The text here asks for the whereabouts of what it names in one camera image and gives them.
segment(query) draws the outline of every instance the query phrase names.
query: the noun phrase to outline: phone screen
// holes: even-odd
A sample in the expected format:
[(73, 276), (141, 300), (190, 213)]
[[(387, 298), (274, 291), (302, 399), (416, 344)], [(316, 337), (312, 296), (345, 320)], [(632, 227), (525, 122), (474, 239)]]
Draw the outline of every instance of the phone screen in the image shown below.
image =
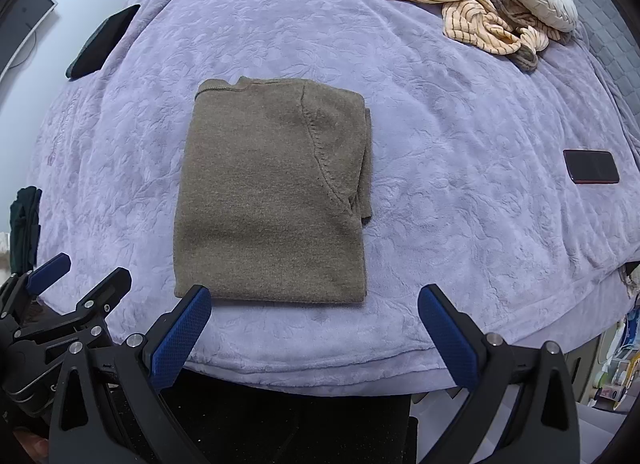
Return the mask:
[(610, 152), (565, 150), (569, 176), (576, 184), (615, 184), (620, 182), (616, 162)]

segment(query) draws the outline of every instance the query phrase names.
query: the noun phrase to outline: gray mattress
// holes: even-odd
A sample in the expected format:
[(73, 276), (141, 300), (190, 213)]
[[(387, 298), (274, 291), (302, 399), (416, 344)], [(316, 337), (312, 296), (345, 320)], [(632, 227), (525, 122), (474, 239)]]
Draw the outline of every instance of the gray mattress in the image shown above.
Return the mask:
[[(397, 0), (130, 0), (103, 69), (69, 82), (40, 130), (40, 256), (72, 270), (59, 312), (117, 266), (132, 291), (116, 340), (174, 298), (172, 235), (193, 97), (204, 79), (303, 77), (362, 94), (373, 218), (361, 306), (214, 301), (197, 370), (306, 394), (400, 394), (451, 383), (417, 316), (437, 283), (484, 330), (569, 350), (631, 306), (617, 268), (640, 254), (633, 116), (580, 35), (538, 69), (446, 38)], [(562, 150), (612, 151), (621, 182), (576, 186)]]
[(611, 0), (575, 0), (583, 37), (640, 123), (640, 48)]

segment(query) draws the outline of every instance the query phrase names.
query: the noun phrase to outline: brown knit sweater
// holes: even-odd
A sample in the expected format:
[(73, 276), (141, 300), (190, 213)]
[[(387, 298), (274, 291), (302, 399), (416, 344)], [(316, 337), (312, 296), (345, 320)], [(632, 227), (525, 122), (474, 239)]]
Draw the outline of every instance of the brown knit sweater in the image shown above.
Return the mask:
[(174, 227), (176, 296), (364, 299), (370, 119), (361, 95), (302, 79), (198, 89)]

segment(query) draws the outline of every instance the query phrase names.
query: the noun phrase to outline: black bracket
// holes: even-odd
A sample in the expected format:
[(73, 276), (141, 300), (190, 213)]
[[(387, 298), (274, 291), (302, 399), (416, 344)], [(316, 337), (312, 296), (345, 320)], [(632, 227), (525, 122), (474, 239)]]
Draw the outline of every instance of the black bracket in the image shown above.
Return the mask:
[(69, 267), (61, 253), (33, 272), (12, 275), (0, 288), (2, 390), (25, 414), (49, 421), (49, 461), (84, 463), (90, 455), (96, 464), (144, 462), (140, 441), (132, 442), (116, 407), (118, 390), (144, 446), (160, 462), (205, 464), (158, 393), (172, 386), (209, 320), (209, 291), (194, 285), (146, 335), (135, 333), (114, 345), (105, 318), (131, 287), (129, 271), (119, 267), (75, 311), (21, 326), (33, 297)]
[(509, 384), (520, 384), (511, 416), (484, 464), (578, 464), (578, 418), (564, 356), (547, 341), (540, 349), (510, 346), (484, 335), (437, 285), (418, 296), (418, 314), (458, 386), (470, 395), (420, 464), (468, 464), (482, 443)]

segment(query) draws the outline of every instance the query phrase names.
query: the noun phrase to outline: metal screw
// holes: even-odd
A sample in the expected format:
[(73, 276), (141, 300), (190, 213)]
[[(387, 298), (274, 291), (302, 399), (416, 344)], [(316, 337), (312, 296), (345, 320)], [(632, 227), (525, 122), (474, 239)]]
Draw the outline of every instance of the metal screw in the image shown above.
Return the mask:
[(489, 342), (489, 345), (494, 347), (498, 347), (504, 343), (504, 339), (502, 338), (502, 336), (495, 332), (489, 332), (486, 335), (486, 340)]
[(79, 351), (82, 350), (82, 343), (79, 341), (74, 341), (69, 345), (69, 352), (72, 354), (78, 354)]
[(127, 345), (132, 348), (137, 347), (138, 345), (140, 345), (140, 343), (142, 343), (143, 339), (144, 338), (142, 337), (142, 334), (132, 334), (127, 338)]
[(558, 345), (558, 343), (556, 343), (555, 341), (547, 341), (545, 343), (545, 347), (546, 347), (546, 350), (548, 350), (552, 354), (560, 353), (560, 345)]

